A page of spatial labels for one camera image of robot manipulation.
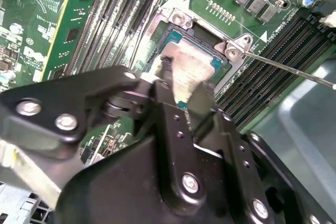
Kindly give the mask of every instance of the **black plastic bracket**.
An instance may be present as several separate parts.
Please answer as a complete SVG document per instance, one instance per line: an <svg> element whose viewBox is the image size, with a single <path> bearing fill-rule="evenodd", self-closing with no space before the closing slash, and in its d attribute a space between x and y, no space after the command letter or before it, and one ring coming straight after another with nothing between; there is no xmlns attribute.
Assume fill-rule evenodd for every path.
<svg viewBox="0 0 336 224"><path fill-rule="evenodd" d="M23 149L53 158L72 157L87 129L99 121L105 100L137 86L139 79L123 66L11 89L0 94L0 137ZM27 116L18 112L23 101L34 101L41 111ZM56 126L55 120L70 114L77 120L73 130Z"/></svg>

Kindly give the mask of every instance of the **silver screw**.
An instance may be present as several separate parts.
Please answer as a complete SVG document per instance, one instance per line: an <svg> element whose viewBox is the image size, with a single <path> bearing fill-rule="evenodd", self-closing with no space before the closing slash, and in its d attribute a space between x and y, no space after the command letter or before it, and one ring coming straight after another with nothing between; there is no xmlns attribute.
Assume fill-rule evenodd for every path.
<svg viewBox="0 0 336 224"><path fill-rule="evenodd" d="M311 215L309 219L312 224L320 224L319 220L314 215Z"/></svg>
<svg viewBox="0 0 336 224"><path fill-rule="evenodd" d="M70 114L62 114L55 120L56 126L63 131L72 131L77 127L77 119Z"/></svg>
<svg viewBox="0 0 336 224"><path fill-rule="evenodd" d="M33 101L23 101L16 106L17 113L26 116L36 115L41 109L41 105Z"/></svg>
<svg viewBox="0 0 336 224"><path fill-rule="evenodd" d="M124 74L128 77L128 78L131 78L131 79L135 79L136 76L132 73L129 73L129 72L124 72Z"/></svg>
<svg viewBox="0 0 336 224"><path fill-rule="evenodd" d="M257 136L257 135L254 134L254 133L251 133L251 137L252 137L255 141L257 141L257 142L260 141L259 136Z"/></svg>
<svg viewBox="0 0 336 224"><path fill-rule="evenodd" d="M198 192L198 182L191 174L184 174L182 177L184 188L191 194Z"/></svg>
<svg viewBox="0 0 336 224"><path fill-rule="evenodd" d="M268 218L267 208L264 206L264 204L260 200L254 199L252 204L253 204L254 210L256 211L257 215L260 218L262 219Z"/></svg>

